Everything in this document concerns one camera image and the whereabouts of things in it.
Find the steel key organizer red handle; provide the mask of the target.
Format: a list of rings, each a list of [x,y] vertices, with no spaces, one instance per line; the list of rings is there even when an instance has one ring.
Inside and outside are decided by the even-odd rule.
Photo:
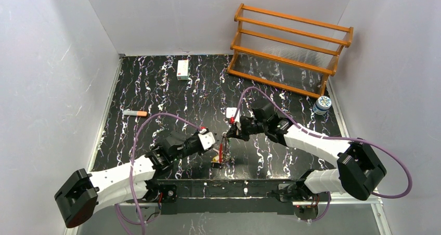
[[[220,141],[220,144],[219,144],[219,148],[216,150],[217,151],[217,155],[214,158],[212,158],[212,161],[211,161],[211,162],[221,163],[222,167],[224,165],[226,165],[227,162],[229,162],[230,159],[231,159],[231,155],[230,155],[230,152],[229,152],[230,141],[229,141],[229,138],[225,137],[225,134],[226,133],[224,133],[222,135],[222,138],[221,138],[221,141]]]

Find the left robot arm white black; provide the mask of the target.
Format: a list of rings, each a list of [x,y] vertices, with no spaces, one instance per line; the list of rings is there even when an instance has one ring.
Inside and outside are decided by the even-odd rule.
[[[172,131],[133,163],[91,173],[83,168],[74,171],[54,196],[65,226],[77,227],[99,210],[125,201],[168,200],[169,188],[160,187],[155,180],[169,172],[175,161],[202,155],[217,141],[216,134],[208,130],[189,137]]]

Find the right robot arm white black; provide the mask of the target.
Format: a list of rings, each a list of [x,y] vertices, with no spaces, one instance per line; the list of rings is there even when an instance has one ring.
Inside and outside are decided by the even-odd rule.
[[[272,191],[283,199],[307,200],[323,192],[348,193],[367,200],[387,171],[370,145],[363,142],[331,140],[324,134],[295,125],[270,105],[253,108],[253,116],[241,116],[237,108],[226,109],[230,124],[227,138],[248,141],[251,135],[265,134],[278,144],[297,148],[331,163],[334,168],[308,170],[292,184]]]

